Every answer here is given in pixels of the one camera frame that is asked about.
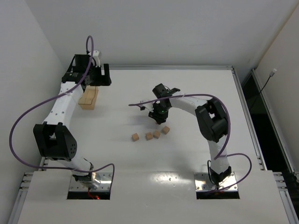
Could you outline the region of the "wood cube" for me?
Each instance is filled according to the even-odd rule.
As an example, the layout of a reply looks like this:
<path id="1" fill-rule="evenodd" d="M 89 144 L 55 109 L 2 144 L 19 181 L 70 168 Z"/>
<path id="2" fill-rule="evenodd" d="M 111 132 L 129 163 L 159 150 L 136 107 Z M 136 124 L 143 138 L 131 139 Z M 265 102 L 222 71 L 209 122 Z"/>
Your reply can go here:
<path id="1" fill-rule="evenodd" d="M 153 134 L 152 134 L 152 132 L 148 132 L 148 133 L 146 133 L 146 134 L 145 134 L 145 138 L 146 138 L 146 140 L 152 140 L 152 139 L 153 139 Z"/>
<path id="2" fill-rule="evenodd" d="M 131 135 L 131 139 L 132 139 L 133 142 L 135 142 L 135 141 L 138 141 L 140 138 L 139 138 L 139 135 L 137 133 L 134 133 L 134 134 Z"/>
<path id="3" fill-rule="evenodd" d="M 170 131 L 170 128 L 168 126 L 164 126 L 161 130 L 162 133 L 167 134 Z"/>
<path id="4" fill-rule="evenodd" d="M 161 132 L 158 131 L 158 130 L 155 130 L 155 131 L 153 132 L 153 137 L 156 138 L 156 139 L 159 139 L 160 135 L 161 135 Z"/>

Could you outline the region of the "metal base plate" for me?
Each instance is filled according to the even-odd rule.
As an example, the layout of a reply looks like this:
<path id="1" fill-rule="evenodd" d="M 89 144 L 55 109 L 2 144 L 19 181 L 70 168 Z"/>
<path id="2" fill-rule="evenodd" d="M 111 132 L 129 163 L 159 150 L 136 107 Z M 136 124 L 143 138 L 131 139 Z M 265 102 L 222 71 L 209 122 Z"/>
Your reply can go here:
<path id="1" fill-rule="evenodd" d="M 112 172 L 97 172 L 91 181 L 76 181 L 72 177 L 69 184 L 69 192 L 108 192 L 112 182 Z"/>
<path id="2" fill-rule="evenodd" d="M 225 192 L 237 192 L 238 186 L 236 184 L 235 173 L 233 172 L 230 176 L 226 177 L 219 186 L 213 184 L 208 177 L 208 173 L 194 173 L 195 188 L 196 192 L 208 192 L 219 189 Z"/>

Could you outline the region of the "wood cube right rear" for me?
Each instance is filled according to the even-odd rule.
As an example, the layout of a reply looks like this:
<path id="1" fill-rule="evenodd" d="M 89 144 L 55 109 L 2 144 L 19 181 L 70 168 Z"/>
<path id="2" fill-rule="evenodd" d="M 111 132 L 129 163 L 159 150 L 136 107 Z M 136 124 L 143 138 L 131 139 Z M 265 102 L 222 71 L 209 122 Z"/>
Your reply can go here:
<path id="1" fill-rule="evenodd" d="M 170 128 L 168 126 L 164 126 L 161 130 L 162 133 L 167 134 L 170 131 Z"/>

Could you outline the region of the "wood cube leftmost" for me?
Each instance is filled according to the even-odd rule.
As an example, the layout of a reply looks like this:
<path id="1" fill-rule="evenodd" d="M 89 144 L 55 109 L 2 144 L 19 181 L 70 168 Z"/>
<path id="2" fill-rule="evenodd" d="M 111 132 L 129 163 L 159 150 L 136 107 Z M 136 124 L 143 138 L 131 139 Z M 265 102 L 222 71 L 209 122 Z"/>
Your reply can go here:
<path id="1" fill-rule="evenodd" d="M 139 135 L 137 133 L 134 133 L 134 134 L 131 135 L 131 139 L 132 139 L 133 142 L 135 142 L 135 141 L 138 141 L 140 138 L 139 138 Z"/>

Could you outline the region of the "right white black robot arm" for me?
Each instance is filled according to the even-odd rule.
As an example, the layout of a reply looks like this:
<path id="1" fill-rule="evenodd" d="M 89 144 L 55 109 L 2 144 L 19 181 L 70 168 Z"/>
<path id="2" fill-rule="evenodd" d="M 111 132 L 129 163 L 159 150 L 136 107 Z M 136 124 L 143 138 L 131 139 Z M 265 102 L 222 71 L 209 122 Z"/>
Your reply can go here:
<path id="1" fill-rule="evenodd" d="M 160 101 L 149 104 L 149 117 L 157 124 L 166 122 L 168 111 L 178 108 L 194 115 L 197 119 L 202 136 L 208 141 L 211 164 L 210 181 L 219 186 L 231 174 L 231 166 L 226 156 L 229 121 L 220 101 L 215 98 L 209 100 L 194 96 L 180 97 L 180 89 L 167 89 L 158 84 L 152 90 Z"/>

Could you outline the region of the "aluminium table frame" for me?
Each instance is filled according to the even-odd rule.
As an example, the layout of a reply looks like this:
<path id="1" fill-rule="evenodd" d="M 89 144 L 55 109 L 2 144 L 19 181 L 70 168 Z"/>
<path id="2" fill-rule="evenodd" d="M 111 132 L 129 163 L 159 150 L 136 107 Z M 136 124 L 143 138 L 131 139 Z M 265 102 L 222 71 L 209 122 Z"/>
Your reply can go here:
<path id="1" fill-rule="evenodd" d="M 42 157 L 21 224 L 289 224 L 273 173 L 261 170 L 231 69 L 89 70 L 62 80 L 33 132 Z"/>

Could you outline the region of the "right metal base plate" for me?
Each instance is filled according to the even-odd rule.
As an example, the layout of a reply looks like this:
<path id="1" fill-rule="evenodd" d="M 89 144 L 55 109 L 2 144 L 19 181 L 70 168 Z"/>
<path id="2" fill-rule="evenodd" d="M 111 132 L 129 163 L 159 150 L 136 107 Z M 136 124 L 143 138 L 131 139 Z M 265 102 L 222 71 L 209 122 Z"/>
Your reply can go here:
<path id="1" fill-rule="evenodd" d="M 237 192 L 238 186 L 236 184 L 235 173 L 233 172 L 230 176 L 226 177 L 219 186 L 213 184 L 208 177 L 208 173 L 194 173 L 195 188 L 196 192 L 208 192 L 219 189 L 225 192 Z"/>

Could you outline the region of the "wood cube centre left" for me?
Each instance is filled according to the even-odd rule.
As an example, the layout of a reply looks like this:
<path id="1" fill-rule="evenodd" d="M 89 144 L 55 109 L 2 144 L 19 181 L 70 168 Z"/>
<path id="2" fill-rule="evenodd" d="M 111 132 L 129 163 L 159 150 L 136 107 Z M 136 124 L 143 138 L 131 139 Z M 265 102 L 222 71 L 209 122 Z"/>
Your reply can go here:
<path id="1" fill-rule="evenodd" d="M 146 138 L 146 140 L 152 140 L 152 139 L 153 139 L 153 134 L 152 134 L 152 132 L 148 132 L 148 133 L 146 133 L 146 134 L 145 134 L 145 138 Z"/>

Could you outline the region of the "wooden block tray box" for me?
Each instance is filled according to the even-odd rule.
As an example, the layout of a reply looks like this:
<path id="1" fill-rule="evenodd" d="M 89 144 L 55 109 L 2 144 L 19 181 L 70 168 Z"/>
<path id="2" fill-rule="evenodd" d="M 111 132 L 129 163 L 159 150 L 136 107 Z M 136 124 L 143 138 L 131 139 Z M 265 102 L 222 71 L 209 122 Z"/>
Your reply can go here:
<path id="1" fill-rule="evenodd" d="M 83 110 L 94 110 L 99 89 L 97 86 L 87 86 L 78 105 Z"/>

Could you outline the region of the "wood cube centre right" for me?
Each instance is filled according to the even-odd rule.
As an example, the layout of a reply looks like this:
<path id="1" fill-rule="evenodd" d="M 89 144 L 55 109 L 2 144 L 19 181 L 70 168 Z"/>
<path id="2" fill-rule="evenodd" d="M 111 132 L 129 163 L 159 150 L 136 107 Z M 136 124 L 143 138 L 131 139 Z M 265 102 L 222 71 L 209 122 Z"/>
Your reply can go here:
<path id="1" fill-rule="evenodd" d="M 161 132 L 158 131 L 158 130 L 155 130 L 155 131 L 153 132 L 153 137 L 156 138 L 156 139 L 159 139 L 160 135 L 161 135 Z"/>

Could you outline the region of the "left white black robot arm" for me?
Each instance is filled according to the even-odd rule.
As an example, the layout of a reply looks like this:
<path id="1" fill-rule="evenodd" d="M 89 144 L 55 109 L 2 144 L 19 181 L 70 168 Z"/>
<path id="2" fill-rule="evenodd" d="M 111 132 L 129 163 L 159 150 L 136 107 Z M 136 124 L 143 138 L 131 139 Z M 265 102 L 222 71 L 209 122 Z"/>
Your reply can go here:
<path id="1" fill-rule="evenodd" d="M 60 97 L 43 123 L 36 124 L 33 129 L 41 156 L 70 168 L 75 181 L 91 189 L 100 186 L 100 175 L 93 171 L 93 164 L 79 153 L 77 141 L 69 128 L 75 107 L 93 110 L 99 87 L 111 85 L 109 65 L 101 65 L 100 57 L 98 50 L 73 57 L 62 77 Z"/>

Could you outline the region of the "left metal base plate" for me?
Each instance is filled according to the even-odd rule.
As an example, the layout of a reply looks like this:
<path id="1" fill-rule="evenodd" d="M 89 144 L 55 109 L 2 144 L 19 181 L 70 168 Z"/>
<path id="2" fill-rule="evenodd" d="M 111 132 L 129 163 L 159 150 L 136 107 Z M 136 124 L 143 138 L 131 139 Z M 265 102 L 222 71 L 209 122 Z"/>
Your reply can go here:
<path id="1" fill-rule="evenodd" d="M 112 172 L 97 172 L 91 181 L 76 181 L 72 177 L 69 184 L 69 192 L 108 192 L 112 182 Z"/>

